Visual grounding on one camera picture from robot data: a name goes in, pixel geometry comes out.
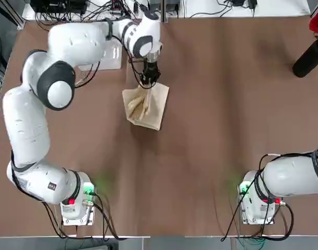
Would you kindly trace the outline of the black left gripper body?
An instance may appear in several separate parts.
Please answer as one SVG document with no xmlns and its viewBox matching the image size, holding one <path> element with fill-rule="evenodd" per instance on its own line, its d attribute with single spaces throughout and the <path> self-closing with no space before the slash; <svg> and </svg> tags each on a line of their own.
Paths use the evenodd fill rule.
<svg viewBox="0 0 318 250">
<path fill-rule="evenodd" d="M 144 61 L 143 75 L 146 78 L 159 78 L 160 70 L 158 68 L 158 63 L 156 61 L 149 62 L 148 60 Z"/>
</svg>

